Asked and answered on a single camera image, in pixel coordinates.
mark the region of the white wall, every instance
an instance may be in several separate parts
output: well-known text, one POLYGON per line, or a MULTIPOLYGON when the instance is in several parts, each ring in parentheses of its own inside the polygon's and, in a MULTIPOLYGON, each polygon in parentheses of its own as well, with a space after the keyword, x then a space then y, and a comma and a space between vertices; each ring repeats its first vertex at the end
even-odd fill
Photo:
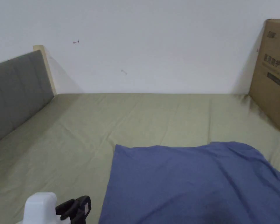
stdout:
POLYGON ((246 93, 267 18, 280 0, 5 0, 0 61, 44 45, 58 92, 246 93))

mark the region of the headboard cushion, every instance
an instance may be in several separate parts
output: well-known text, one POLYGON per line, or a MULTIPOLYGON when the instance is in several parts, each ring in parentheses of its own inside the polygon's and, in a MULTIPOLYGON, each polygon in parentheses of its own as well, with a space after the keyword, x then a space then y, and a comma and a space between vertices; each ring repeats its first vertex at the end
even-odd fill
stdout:
POLYGON ((0 63, 0 140, 53 97, 40 50, 0 63))

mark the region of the blue towel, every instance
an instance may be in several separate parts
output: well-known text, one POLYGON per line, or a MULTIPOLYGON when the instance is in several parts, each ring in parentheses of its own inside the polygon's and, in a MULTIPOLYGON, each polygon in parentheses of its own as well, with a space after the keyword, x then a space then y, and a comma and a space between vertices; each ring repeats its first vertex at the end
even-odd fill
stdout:
POLYGON ((280 223, 280 172, 253 147, 116 145, 100 223, 280 223))

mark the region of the white plastic object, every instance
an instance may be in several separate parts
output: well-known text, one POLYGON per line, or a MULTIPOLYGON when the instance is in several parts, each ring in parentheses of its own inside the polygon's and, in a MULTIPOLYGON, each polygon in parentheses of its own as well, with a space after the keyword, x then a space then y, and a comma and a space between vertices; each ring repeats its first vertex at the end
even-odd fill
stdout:
POLYGON ((70 218, 61 221, 56 215, 57 197, 53 192, 38 192, 30 196, 24 209, 23 221, 18 224, 70 224, 70 218))

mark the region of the green bed sheet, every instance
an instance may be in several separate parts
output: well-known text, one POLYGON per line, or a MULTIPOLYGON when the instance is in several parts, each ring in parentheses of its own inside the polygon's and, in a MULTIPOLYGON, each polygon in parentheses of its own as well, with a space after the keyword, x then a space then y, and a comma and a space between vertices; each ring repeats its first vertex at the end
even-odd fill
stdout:
POLYGON ((89 195, 97 223, 116 144, 253 146, 280 171, 280 132, 249 96, 62 94, 0 141, 0 223, 23 218, 26 199, 89 195))

